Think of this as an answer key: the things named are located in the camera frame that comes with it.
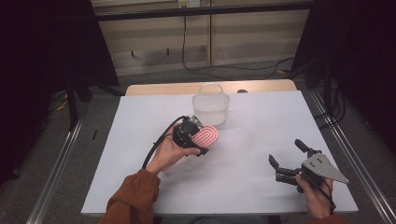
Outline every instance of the electrical outlet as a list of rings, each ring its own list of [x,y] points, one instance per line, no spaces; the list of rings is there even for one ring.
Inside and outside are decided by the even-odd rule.
[[[189,7],[200,7],[201,0],[190,0]]]
[[[189,0],[178,0],[178,7],[183,8],[188,6],[189,6]]]
[[[200,7],[201,0],[178,0],[178,7]]]

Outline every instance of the black cable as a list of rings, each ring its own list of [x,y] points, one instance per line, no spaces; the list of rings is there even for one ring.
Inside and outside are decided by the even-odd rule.
[[[332,104],[335,105],[335,107],[332,109],[332,113],[334,114],[334,110],[335,108],[339,108],[339,103],[338,103],[338,99],[336,99],[336,94],[334,95],[334,97],[332,98]],[[318,114],[318,115],[313,115],[312,117],[314,117],[314,119],[319,119],[322,118],[326,115],[329,115],[327,112],[324,112],[322,114]]]
[[[165,139],[167,136],[173,136],[173,135],[174,135],[173,133],[169,133],[169,134],[165,135],[165,136],[163,137],[163,139]]]
[[[61,104],[59,104],[59,105],[57,105],[57,106],[55,106],[55,107],[53,107],[53,108],[51,108],[51,109],[48,109],[47,111],[50,113],[50,112],[52,112],[52,111],[58,109],[58,108],[59,108],[60,106],[62,106],[62,105],[66,106],[68,103],[69,103],[69,102],[66,100],[66,101],[64,101],[63,103],[61,103]]]
[[[260,71],[260,70],[265,70],[265,69],[269,69],[269,68],[273,68],[274,67],[275,68],[274,72],[270,76],[268,76],[268,77],[271,77],[271,76],[273,76],[275,74],[276,69],[277,69],[277,67],[280,64],[282,64],[282,63],[284,63],[284,62],[286,62],[288,60],[293,60],[294,59],[293,57],[289,57],[289,58],[283,59],[283,60],[281,60],[281,61],[279,61],[279,62],[277,62],[277,63],[275,63],[273,65],[266,66],[266,67],[261,67],[261,68],[245,68],[245,67],[237,67],[237,66],[231,66],[231,65],[212,65],[212,66],[205,66],[205,67],[201,67],[201,68],[191,69],[191,68],[187,67],[187,65],[186,65],[185,53],[184,53],[185,46],[186,46],[186,30],[187,30],[186,19],[187,18],[184,17],[184,32],[183,32],[183,47],[182,47],[182,51],[181,51],[181,62],[183,64],[183,67],[187,71],[189,71],[191,73],[194,73],[196,75],[206,75],[206,76],[217,77],[217,78],[220,78],[220,79],[225,79],[225,80],[232,81],[231,79],[229,79],[227,77],[218,77],[218,76],[215,76],[213,74],[201,73],[201,72],[198,73],[198,72],[201,71],[201,70],[204,70],[204,69],[208,69],[208,68],[232,68],[232,69],[240,69],[240,70],[248,70],[248,71]]]
[[[309,61],[308,63],[305,63],[301,65],[299,68],[295,69],[294,71],[290,72],[287,76],[282,77],[282,79],[295,79],[297,76],[303,73],[306,69],[311,67],[313,64],[318,62],[318,59],[315,59],[314,57],[313,60]]]
[[[281,223],[287,222],[289,220],[289,216],[286,216],[285,219],[281,220]]]
[[[59,96],[54,97],[53,99],[51,99],[49,102],[52,103],[56,100],[58,100],[59,98],[61,98],[62,96],[64,96],[66,94],[66,91],[62,91],[61,94],[59,94]]]
[[[340,113],[341,113],[341,108],[340,108],[340,102],[339,102],[339,100],[338,100],[338,94],[339,94],[339,91],[340,91],[340,89],[339,88],[337,88],[336,90],[335,90],[335,94],[334,94],[334,97],[332,98],[332,102],[333,102],[333,105],[334,105],[334,108],[332,109],[332,113],[333,114],[335,114],[335,118],[338,118],[338,116],[340,115]]]
[[[175,119],[171,125],[169,125],[168,128],[166,128],[165,132],[163,132],[163,134],[158,138],[157,142],[154,143],[154,146],[151,148],[151,150],[149,151],[145,161],[143,162],[143,166],[142,169],[146,169],[146,167],[148,166],[149,163],[149,159],[151,158],[152,154],[154,153],[154,151],[157,149],[157,147],[160,145],[160,143],[163,141],[163,139],[168,136],[167,133],[168,131],[181,119],[188,119],[189,117],[186,116],[181,116],[177,119]]]
[[[315,189],[317,189],[330,203],[330,214],[333,213],[334,209],[335,209],[335,203],[332,200],[332,190],[330,189],[330,186],[326,183],[326,181],[323,180],[323,182],[327,185],[328,189],[329,189],[329,194],[327,194],[320,186],[318,186],[314,181],[312,181],[310,178],[305,177],[304,179],[306,179]]]
[[[344,96],[344,94],[341,92],[341,91],[339,91],[339,89],[337,88],[337,101],[338,101],[338,92],[340,92],[340,94],[341,94],[341,99],[342,99],[342,101],[343,101],[343,106],[342,106],[342,112],[341,112],[341,109],[339,109],[339,113],[337,113],[337,115],[332,119],[332,120],[330,120],[330,122],[329,123],[326,123],[326,124],[324,124],[324,125],[322,125],[322,126],[319,126],[318,128],[319,129],[324,129],[324,128],[327,128],[327,127],[331,127],[331,126],[333,126],[333,125],[336,125],[336,124],[338,124],[339,122],[341,122],[341,120],[343,120],[343,118],[344,118],[344,116],[345,116],[345,114],[346,114],[346,111],[347,111],[347,108],[346,108],[346,101],[345,101],[345,96]]]

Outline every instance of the hand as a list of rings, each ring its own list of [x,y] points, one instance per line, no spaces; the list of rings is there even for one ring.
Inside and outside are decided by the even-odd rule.
[[[154,159],[146,168],[147,171],[159,174],[163,169],[172,166],[181,158],[187,155],[197,155],[201,153],[201,150],[196,147],[183,148],[176,145],[173,141],[172,134],[174,128],[178,124],[175,124],[168,133],[166,133],[165,138],[158,146]]]
[[[329,200],[327,200],[318,190],[313,190],[309,183],[304,180],[301,175],[297,175],[296,180],[300,187],[304,190],[306,210],[308,215],[313,218],[329,217],[331,214],[331,204]],[[332,191],[332,180],[326,178],[325,181]],[[327,193],[327,195],[330,195],[329,188],[325,183],[322,184],[321,188]]]

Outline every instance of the red and white striped object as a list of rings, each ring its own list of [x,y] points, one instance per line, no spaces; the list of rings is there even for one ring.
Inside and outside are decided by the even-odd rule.
[[[219,133],[213,126],[204,126],[191,140],[200,147],[209,147],[218,140]]]

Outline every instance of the handle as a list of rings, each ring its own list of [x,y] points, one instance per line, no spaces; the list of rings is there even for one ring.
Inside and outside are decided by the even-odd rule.
[[[204,93],[204,92],[202,92],[202,89],[205,88],[205,87],[208,87],[208,86],[218,86],[218,87],[220,88],[220,91],[217,92],[217,93],[223,93],[222,87],[221,87],[220,84],[217,83],[217,82],[208,82],[208,83],[205,83],[204,85],[202,85],[202,86],[199,88],[199,93]]]

